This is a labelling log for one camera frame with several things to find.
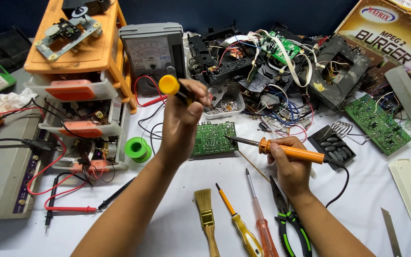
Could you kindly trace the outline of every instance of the matrix logo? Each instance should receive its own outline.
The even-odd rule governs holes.
[[[395,14],[391,9],[387,9],[381,6],[370,6],[361,10],[361,15],[367,20],[378,22],[378,23],[388,23],[397,20],[397,14]]]

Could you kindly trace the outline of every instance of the person's left hand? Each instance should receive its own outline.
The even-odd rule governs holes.
[[[163,139],[157,155],[160,155],[164,163],[176,167],[191,156],[196,139],[196,127],[204,106],[211,106],[205,85],[195,80],[179,81],[195,93],[199,102],[193,102],[187,107],[176,96],[167,98],[164,108]]]

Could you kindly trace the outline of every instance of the pliers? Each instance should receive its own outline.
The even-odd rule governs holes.
[[[275,181],[272,178],[272,176],[269,176],[269,178],[270,184],[272,185],[272,193],[274,194],[274,201],[277,205],[277,209],[279,210],[279,213],[277,217],[275,217],[275,220],[279,222],[279,237],[280,243],[282,243],[283,251],[288,257],[296,256],[294,255],[294,252],[291,246],[289,245],[288,237],[286,234],[286,222],[288,221],[293,225],[294,229],[296,229],[297,235],[299,236],[300,244],[302,246],[302,256],[311,257],[312,249],[309,237],[305,233],[304,227],[301,225],[299,221],[299,217],[294,211],[291,212],[288,210],[288,206],[285,202],[285,198],[283,197],[282,192],[277,187],[277,184],[275,184]]]

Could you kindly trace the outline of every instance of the white tabletop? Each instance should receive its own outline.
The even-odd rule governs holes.
[[[129,137],[142,135],[143,130],[137,125],[137,121],[150,116],[158,106],[159,104],[139,108],[137,113],[131,116]],[[332,111],[316,114],[313,125],[307,133],[312,135],[336,120],[351,122],[347,117]],[[151,129],[153,125],[162,121],[163,114],[161,113],[150,123],[146,121],[142,124]],[[214,124],[225,121],[235,122],[237,136],[240,137],[255,140],[259,140],[263,136],[274,138],[269,133],[258,131],[259,121],[252,120],[247,115],[242,114],[211,121]],[[155,131],[160,133],[161,126],[157,127]],[[294,128],[292,133],[294,132],[297,133],[300,130]],[[352,133],[362,132],[354,128]],[[304,138],[304,134],[297,136],[301,140]],[[143,137],[150,143],[148,133],[144,133]],[[328,209],[376,256],[392,257],[390,241],[380,207],[386,209],[391,214],[402,256],[411,256],[411,220],[388,168],[391,161],[411,159],[411,142],[390,157],[386,157],[372,142],[361,146],[348,138],[344,140],[357,156],[352,163],[347,165],[350,171],[348,188],[342,197],[331,204]],[[157,151],[160,140],[154,140],[153,144],[155,151]],[[305,146],[308,150],[315,151],[315,148],[308,141],[305,142]],[[259,155],[255,147],[239,144],[239,148],[267,177],[276,175],[275,166],[267,165],[266,156]],[[86,207],[89,205],[97,207],[140,172],[143,167],[143,163],[131,162],[129,170],[117,172],[111,183],[98,182],[94,188],[81,188],[70,195],[57,198],[55,206]],[[240,237],[231,223],[230,214],[215,188],[215,183],[218,183],[250,231],[260,239],[255,225],[256,217],[245,168],[248,168],[252,176],[255,192],[265,218],[269,222],[278,253],[280,256],[284,256],[281,244],[277,239],[278,225],[273,218],[277,214],[277,209],[272,197],[271,186],[238,152],[186,161],[179,168],[147,227],[145,238],[140,244],[136,256],[208,257],[207,239],[201,228],[196,203],[193,201],[193,192],[205,188],[212,189],[215,237],[220,255],[223,257],[247,256]],[[313,168],[317,173],[317,178],[310,180],[310,188],[326,204],[340,192],[346,174],[344,171],[337,173],[326,164],[314,164]],[[59,171],[48,171],[42,178],[40,190],[51,188],[57,174]],[[106,174],[105,179],[111,178],[111,175],[111,173]],[[77,179],[71,178],[69,180],[68,184],[65,183],[58,188],[58,193],[78,184]],[[46,211],[43,205],[49,196],[50,194],[47,193],[37,197],[34,211],[29,219],[0,220],[0,257],[69,256],[100,215],[100,213],[56,215],[52,219],[48,232],[45,233]],[[290,225],[288,225],[288,238],[294,253],[301,256],[300,241]],[[100,239],[96,238],[96,247],[106,247],[101,246],[99,241]]]

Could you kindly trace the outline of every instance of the yellow screwdriver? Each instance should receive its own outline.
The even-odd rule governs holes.
[[[248,230],[247,225],[245,225],[245,223],[242,221],[240,215],[234,211],[228,199],[226,198],[225,193],[223,193],[223,190],[221,190],[217,183],[215,183],[215,185],[221,195],[221,198],[225,202],[226,207],[228,207],[228,210],[231,213],[231,220],[236,226],[240,237],[242,238],[243,246],[245,247],[245,250],[247,250],[248,255],[250,257],[263,257],[263,249],[258,243],[258,240],[256,240],[256,237]]]

